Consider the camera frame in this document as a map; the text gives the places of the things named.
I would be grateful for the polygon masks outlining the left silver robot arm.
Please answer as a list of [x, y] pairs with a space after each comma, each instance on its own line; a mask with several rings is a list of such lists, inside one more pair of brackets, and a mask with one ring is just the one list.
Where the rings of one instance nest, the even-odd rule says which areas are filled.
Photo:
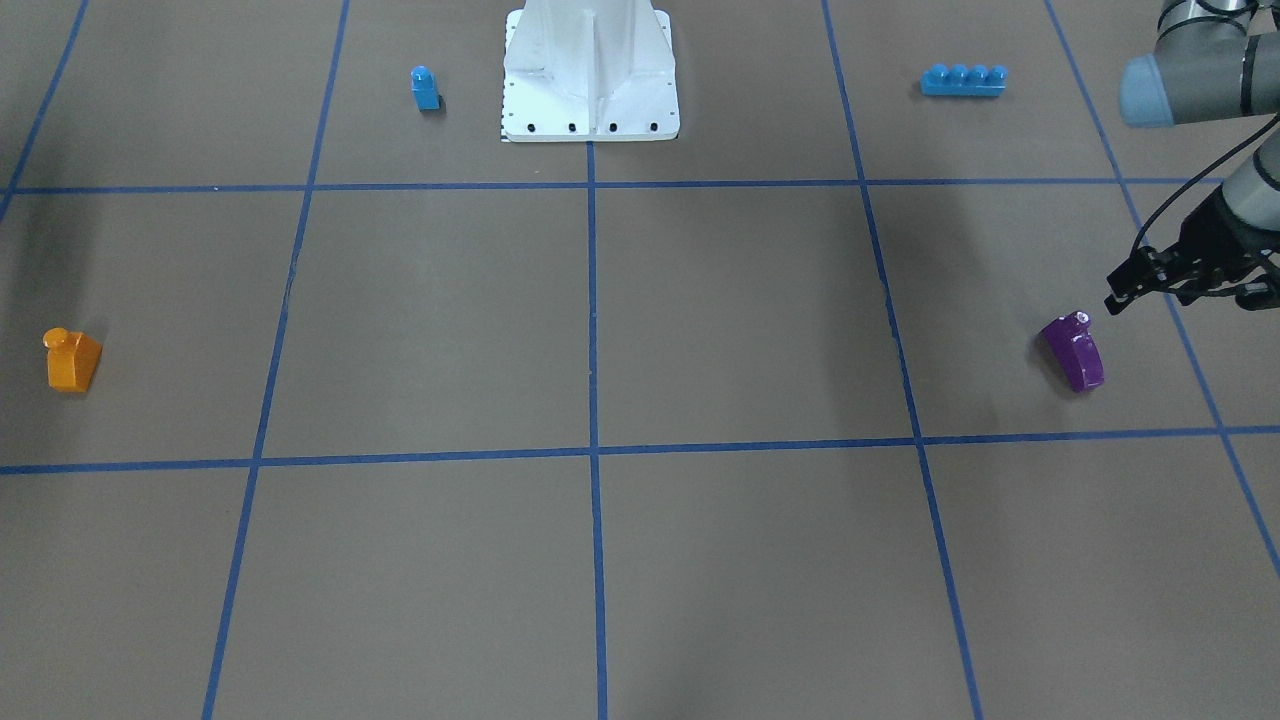
[[1181, 222], [1166, 249], [1135, 234], [1124, 263], [1108, 274], [1107, 311], [1117, 315], [1149, 293], [1181, 305], [1230, 299], [1247, 311], [1277, 306], [1279, 40], [1256, 35], [1258, 1], [1166, 1], [1153, 50], [1132, 59], [1119, 86], [1119, 109], [1133, 128], [1171, 128], [1208, 120], [1265, 117], [1266, 123], [1225, 152], [1244, 155]]

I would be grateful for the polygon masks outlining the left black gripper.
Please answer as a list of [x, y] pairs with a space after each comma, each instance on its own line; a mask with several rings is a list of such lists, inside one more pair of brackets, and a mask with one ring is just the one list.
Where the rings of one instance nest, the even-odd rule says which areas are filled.
[[1167, 252], [1133, 250], [1106, 281], [1103, 305], [1119, 315], [1137, 299], [1169, 286], [1184, 305], [1198, 299], [1231, 299], [1247, 311], [1279, 306], [1276, 228], [1248, 222], [1230, 208], [1221, 190], [1213, 191], [1181, 223], [1178, 242]]

